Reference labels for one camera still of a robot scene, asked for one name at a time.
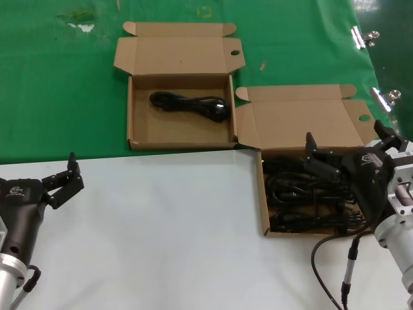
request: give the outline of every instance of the robotic arm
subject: robotic arm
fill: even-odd
[[[0,179],[0,310],[15,309],[37,282],[40,271],[30,265],[37,232],[45,208],[58,209],[84,188],[79,165],[70,154],[67,170],[45,179]],[[53,195],[48,192],[58,189]],[[21,287],[27,270],[35,275],[23,286],[23,294],[12,302],[16,287]]]
[[[401,281],[412,294],[413,151],[406,151],[408,141],[380,121],[376,121],[374,129],[381,139],[378,144],[342,152],[319,150],[308,133],[306,168],[330,181],[346,178],[351,183],[376,240],[392,254],[403,274]],[[387,154],[392,147],[397,153]],[[413,295],[408,305],[413,308]]]

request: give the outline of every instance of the cardboard tray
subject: cardboard tray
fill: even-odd
[[[114,66],[131,74],[128,84],[127,140],[132,150],[232,149],[237,141],[232,77],[245,65],[241,40],[225,37],[234,24],[133,23],[134,37],[117,43]],[[215,123],[191,112],[164,112],[151,93],[188,97],[219,96],[231,108],[228,121]]]
[[[239,142],[259,149],[257,184],[263,234],[268,237],[295,235],[272,232],[265,194],[262,160],[276,156],[304,158],[305,137],[311,132],[320,148],[343,150],[363,147],[376,138],[374,119],[352,85],[303,85],[238,88],[236,96],[247,101],[236,109]],[[322,230],[303,234],[332,234]]]

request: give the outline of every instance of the clip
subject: clip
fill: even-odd
[[[401,92],[398,90],[392,90],[388,94],[380,94],[380,90],[373,87],[370,90],[370,95],[372,95],[374,101],[386,114],[392,112],[392,107],[396,104],[396,100],[401,97]]]
[[[375,43],[373,39],[377,39],[380,36],[380,33],[377,31],[371,31],[367,34],[362,34],[357,26],[351,28],[351,34],[353,35],[353,40],[356,42],[356,47],[358,50],[366,48],[366,44],[370,47],[373,47]]]

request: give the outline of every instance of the black cable bundle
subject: black cable bundle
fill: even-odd
[[[172,92],[154,92],[149,97],[153,106],[167,112],[189,111],[198,113],[216,123],[221,123],[231,115],[228,102],[215,96],[187,98]]]
[[[346,204],[355,204],[349,184],[331,182],[306,171],[304,161],[279,157],[263,162],[267,204],[277,214],[271,216],[272,231],[299,232],[316,228],[336,228],[341,233],[365,223],[359,212],[346,212]],[[295,207],[314,206],[314,215],[295,211]],[[319,205],[334,210],[320,216]]]

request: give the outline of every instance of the box lid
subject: box lid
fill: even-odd
[[[132,75],[227,74],[245,66],[234,24],[133,23],[123,25],[135,37],[117,42],[114,66]]]
[[[374,118],[352,85],[239,87],[249,103],[236,108],[241,144],[258,149],[303,148],[311,132],[319,147],[355,147],[376,137]]]

